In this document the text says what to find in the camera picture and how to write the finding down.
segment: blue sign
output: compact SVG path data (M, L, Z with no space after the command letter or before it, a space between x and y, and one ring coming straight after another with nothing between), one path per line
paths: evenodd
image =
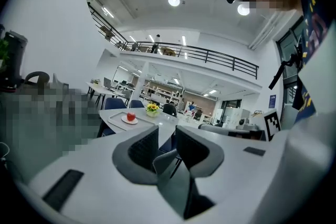
M269 97L269 105L268 105L268 108L269 109L273 109L273 108L275 108L275 100L276 100L276 94L274 94L274 95L271 95L270 97Z

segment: black speaker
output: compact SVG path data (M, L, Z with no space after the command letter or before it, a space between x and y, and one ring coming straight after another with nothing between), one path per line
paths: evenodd
M28 40L13 31L6 32L8 42L8 59L6 67L0 73L0 87L3 90L15 91L21 82L20 67Z

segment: black metal railing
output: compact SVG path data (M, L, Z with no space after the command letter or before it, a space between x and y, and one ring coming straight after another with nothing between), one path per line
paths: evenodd
M103 16L101 16L89 3L88 3L91 16L98 29L98 32L117 48L122 48L128 42Z
M122 50L149 52L173 57L184 57L185 59L193 58L203 62L211 62L217 65L225 66L231 68L232 71L237 70L249 74L256 79L258 78L259 67L254 63L214 50L193 46L183 46L175 43L153 43L148 41L128 42L124 44Z
M241 71L258 78L258 66L240 58L193 46L183 46L175 43L153 43L148 41L128 42L103 16L101 16L89 3L90 13L97 26L98 32L120 50L151 52L173 57L193 58L203 62L215 63Z

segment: window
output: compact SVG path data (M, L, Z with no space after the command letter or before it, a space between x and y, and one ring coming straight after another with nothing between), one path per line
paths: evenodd
M300 39L302 30L304 28L303 17L300 19L285 33L285 35L277 42L281 61L288 61L291 54L296 52L295 46ZM283 85L283 105L281 114L281 123L286 125L289 129L294 124L297 110L291 106L296 94L296 85L298 71L295 65L291 67L285 67L283 71L284 85Z
M288 61L290 59L290 55L296 52L295 46L298 40L300 39L303 28L304 28L303 17L300 17L300 19L277 42L281 61ZM286 66L283 72L284 78L289 78L296 74L297 69L294 65L291 67Z

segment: round ceiling light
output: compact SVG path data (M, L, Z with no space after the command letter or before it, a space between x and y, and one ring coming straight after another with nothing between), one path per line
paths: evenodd
M250 9L247 8L246 6L244 6L244 4L240 4L238 6L237 10L238 10L238 13L240 15L243 15L243 16L246 16L246 15L248 15L250 13Z
M168 3L173 7L177 7L180 4L180 0L168 0Z

